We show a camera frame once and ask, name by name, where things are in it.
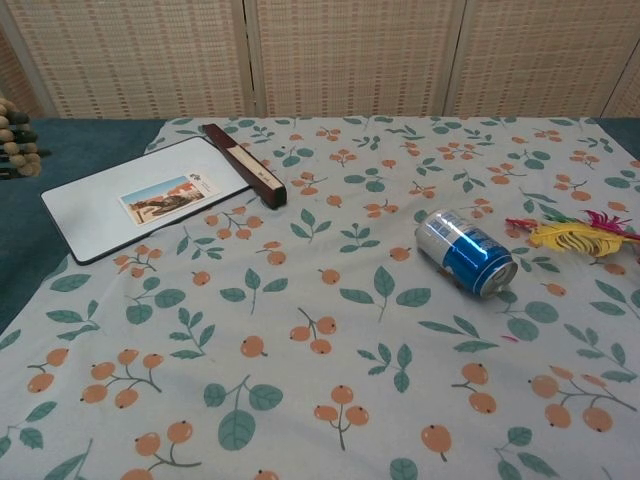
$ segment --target floral tablecloth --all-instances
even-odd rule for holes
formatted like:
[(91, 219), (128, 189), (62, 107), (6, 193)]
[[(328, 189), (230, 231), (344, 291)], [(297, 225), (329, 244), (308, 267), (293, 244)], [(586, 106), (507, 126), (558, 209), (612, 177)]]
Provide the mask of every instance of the floral tablecloth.
[[(638, 250), (505, 224), (640, 218), (640, 162), (593, 121), (175, 119), (148, 151), (212, 121), (288, 204), (65, 259), (0, 338), (0, 479), (638, 478)], [(443, 207), (511, 250), (507, 291), (417, 249)]]

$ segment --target soda can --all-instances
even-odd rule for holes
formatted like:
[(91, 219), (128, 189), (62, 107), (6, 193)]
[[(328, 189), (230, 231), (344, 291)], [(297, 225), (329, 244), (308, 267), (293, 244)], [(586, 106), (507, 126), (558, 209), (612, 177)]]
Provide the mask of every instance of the soda can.
[(449, 210), (437, 210), (416, 229), (418, 247), (466, 290), (486, 298), (513, 280), (509, 250)]

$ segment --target woven panel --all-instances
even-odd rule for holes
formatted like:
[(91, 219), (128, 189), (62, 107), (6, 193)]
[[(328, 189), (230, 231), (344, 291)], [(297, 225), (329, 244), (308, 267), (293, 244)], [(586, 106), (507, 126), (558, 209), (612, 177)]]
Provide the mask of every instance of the woven panel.
[(638, 32), (638, 0), (471, 0), (446, 113), (600, 116)]
[(42, 107), (33, 93), (29, 79), (0, 29), (0, 97), (11, 100), (31, 117), (41, 117)]
[(640, 117), (640, 44), (622, 74), (604, 115)]
[(456, 3), (257, 0), (266, 113), (441, 113)]
[(246, 114), (235, 0), (8, 0), (62, 117)]

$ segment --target whiteboard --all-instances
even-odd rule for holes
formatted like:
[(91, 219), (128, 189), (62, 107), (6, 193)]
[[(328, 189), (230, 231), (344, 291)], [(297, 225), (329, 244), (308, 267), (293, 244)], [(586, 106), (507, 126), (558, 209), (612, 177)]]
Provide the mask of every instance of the whiteboard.
[[(122, 197), (190, 172), (208, 178), (217, 193), (136, 224)], [(74, 259), (85, 265), (248, 188), (213, 145), (193, 137), (48, 190), (41, 198)]]

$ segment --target yellow feather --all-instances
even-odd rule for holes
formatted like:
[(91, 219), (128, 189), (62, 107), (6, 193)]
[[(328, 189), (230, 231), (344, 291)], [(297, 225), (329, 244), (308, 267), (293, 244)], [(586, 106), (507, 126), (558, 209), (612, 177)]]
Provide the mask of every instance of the yellow feather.
[(530, 240), (558, 252), (576, 250), (593, 257), (603, 257), (620, 250), (625, 238), (584, 223), (561, 223), (537, 227)]

